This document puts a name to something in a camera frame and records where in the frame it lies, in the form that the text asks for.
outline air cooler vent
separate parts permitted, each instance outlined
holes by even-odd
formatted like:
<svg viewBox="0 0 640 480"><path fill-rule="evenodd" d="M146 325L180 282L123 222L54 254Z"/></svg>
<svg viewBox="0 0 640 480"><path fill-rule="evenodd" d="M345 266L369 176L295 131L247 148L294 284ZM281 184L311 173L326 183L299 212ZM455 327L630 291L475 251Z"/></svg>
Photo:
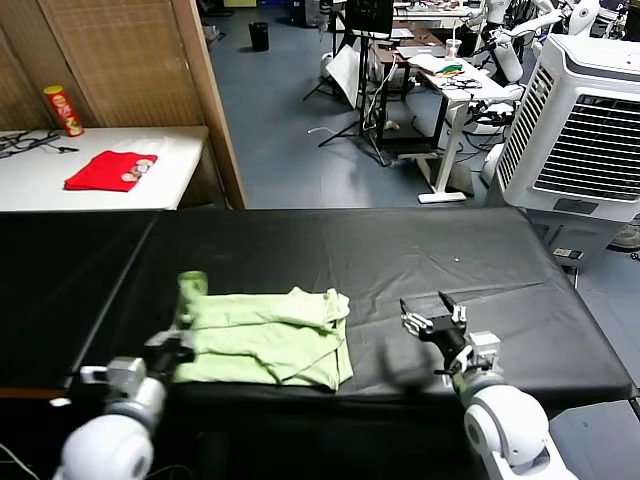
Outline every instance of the air cooler vent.
<svg viewBox="0 0 640 480"><path fill-rule="evenodd" d="M529 142L533 128L542 113L552 87L553 77L542 65L538 66L536 76L520 107L518 121L511 129L509 140L498 166L498 175L503 188L509 185L513 173L518 167L522 152Z"/></svg>
<svg viewBox="0 0 640 480"><path fill-rule="evenodd" d="M640 103L580 95L534 187L630 202L640 198Z"/></svg>

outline blue floor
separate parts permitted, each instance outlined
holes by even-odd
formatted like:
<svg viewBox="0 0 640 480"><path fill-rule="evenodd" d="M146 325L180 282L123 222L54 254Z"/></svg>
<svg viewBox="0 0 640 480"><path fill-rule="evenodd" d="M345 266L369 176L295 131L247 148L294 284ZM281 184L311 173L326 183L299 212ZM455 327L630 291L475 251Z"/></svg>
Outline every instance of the blue floor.
<svg viewBox="0 0 640 480"><path fill-rule="evenodd" d="M231 137L249 207L378 208L416 207L427 192L417 170L381 168L346 139L323 148L330 134L308 134L316 127L339 130L355 113L332 98L302 97L316 84L320 56L331 50L331 37L317 30L293 27L284 10L237 10L228 18L211 19L226 36L211 49ZM251 51L247 24L269 22L271 48ZM532 62L525 70L530 72ZM413 115L426 134L435 121L439 98L428 91L412 92L406 104L392 102L390 118L408 129ZM446 128L440 146L446 144ZM483 152L464 142L458 160L472 170L482 165ZM486 189L474 176L476 196L458 204L479 206ZM636 385L640 384L640 262L628 255L605 252L578 278L578 291L611 342ZM640 423L627 402L595 405L563 413L552 422L552 433L568 466L580 479L637 480Z"/></svg>

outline white desk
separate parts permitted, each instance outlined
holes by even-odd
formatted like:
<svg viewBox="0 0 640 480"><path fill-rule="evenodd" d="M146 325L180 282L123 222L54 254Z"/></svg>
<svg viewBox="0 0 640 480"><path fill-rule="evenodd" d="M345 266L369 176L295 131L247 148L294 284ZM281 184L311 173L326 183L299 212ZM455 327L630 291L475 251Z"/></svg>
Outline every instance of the white desk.
<svg viewBox="0 0 640 480"><path fill-rule="evenodd" d="M61 136L52 142L78 152L60 154L42 146L1 158L0 212L176 209L200 161L207 134L206 127L89 128L79 137ZM137 151L158 159L126 193L64 190L67 178L105 150Z"/></svg>
<svg viewBox="0 0 640 480"><path fill-rule="evenodd" d="M505 100L509 97L508 92L504 88L502 88L486 75L480 73L477 68L470 65L465 60L458 58L456 59L456 62L462 64L464 69L464 73L460 74L460 77L477 80L482 86L481 88L470 88L467 90L450 90L446 88L443 90L442 88L447 83L447 81L455 77L436 77L423 72L429 82L447 98L447 108L451 111L452 115L451 129L449 130L449 140L447 141L447 146L445 148L444 154L440 156L440 170L438 172L438 177L435 184L432 184L431 179L427 178L427 182L429 183L429 186L432 188L433 192L422 193L418 195L418 201L420 203L456 202L466 200L466 197L463 193L446 193L445 189L449 181L449 175L451 175L451 168L453 167L453 163L455 161L458 143L462 138L462 128L464 127L469 103L472 100L471 93L473 93L473 100ZM427 159L434 158L431 154L411 154L406 156L417 158L420 169L423 173L428 171L428 168L426 168Z"/></svg>
<svg viewBox="0 0 640 480"><path fill-rule="evenodd" d="M468 17L471 10L468 7L461 6L455 10L434 10L430 12L410 12L406 10L411 5L410 2L393 2L393 19L394 20L413 20L413 21L429 21L429 20L447 20Z"/></svg>

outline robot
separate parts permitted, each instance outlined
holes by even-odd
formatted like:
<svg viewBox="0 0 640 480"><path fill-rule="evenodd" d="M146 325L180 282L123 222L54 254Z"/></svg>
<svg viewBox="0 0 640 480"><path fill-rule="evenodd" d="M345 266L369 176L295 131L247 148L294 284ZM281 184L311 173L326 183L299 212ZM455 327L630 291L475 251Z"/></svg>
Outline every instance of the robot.
<svg viewBox="0 0 640 480"><path fill-rule="evenodd" d="M74 431L62 449L53 480L143 480L153 463L151 437L162 417L176 368L195 359L190 302L206 294L200 272L180 276L174 324L145 343L142 357L116 357L109 365L82 367L85 383L106 383L104 413Z"/></svg>
<svg viewBox="0 0 640 480"><path fill-rule="evenodd" d="M565 466L547 415L531 395L508 385L498 367L500 339L491 332L467 333L466 307L438 292L448 314L424 317L400 300L409 333L435 344L462 405L469 443L491 480L577 480Z"/></svg>
<svg viewBox="0 0 640 480"><path fill-rule="evenodd" d="M444 369L435 373L451 380L466 409L465 433L490 479L577 480L549 435L543 408L502 376L497 364L500 340L490 332L467 333L466 307L438 293L448 314L424 317L401 299L401 318L409 333L434 343L444 356ZM147 476L153 463L151 437L168 385L177 366L194 359L187 311L179 308L179 321L146 343L144 359L119 357L107 367L82 369L86 382L109 385L110 398L103 415L69 436L54 480Z"/></svg>
<svg viewBox="0 0 640 480"><path fill-rule="evenodd" d="M490 52L496 65L494 80L509 91L509 101L516 103L524 94L525 87L517 84L523 76L522 65L513 48L516 39L525 35L536 35L540 29L567 20L568 35L588 36L600 8L599 0L581 0L578 4L564 3L555 8L551 0L533 0L538 16L527 22L516 25L513 29L505 28L507 9L511 1L489 0L484 11L475 10L466 22L467 27L480 24L486 15L486 25L482 29L481 38L484 46L474 52L474 56L482 52ZM542 43L537 37L532 40L532 49L537 56ZM465 131L475 134L491 134L499 132L514 118L514 108L504 102L478 102L470 108L469 119Z"/></svg>

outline white air cooler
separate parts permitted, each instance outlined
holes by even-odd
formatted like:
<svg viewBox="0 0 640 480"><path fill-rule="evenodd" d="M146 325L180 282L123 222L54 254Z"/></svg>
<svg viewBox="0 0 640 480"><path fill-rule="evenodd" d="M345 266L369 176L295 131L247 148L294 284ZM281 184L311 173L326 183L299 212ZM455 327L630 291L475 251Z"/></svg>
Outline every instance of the white air cooler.
<svg viewBox="0 0 640 480"><path fill-rule="evenodd" d="M561 264L596 258L640 212L640 43L549 35L496 178Z"/></svg>

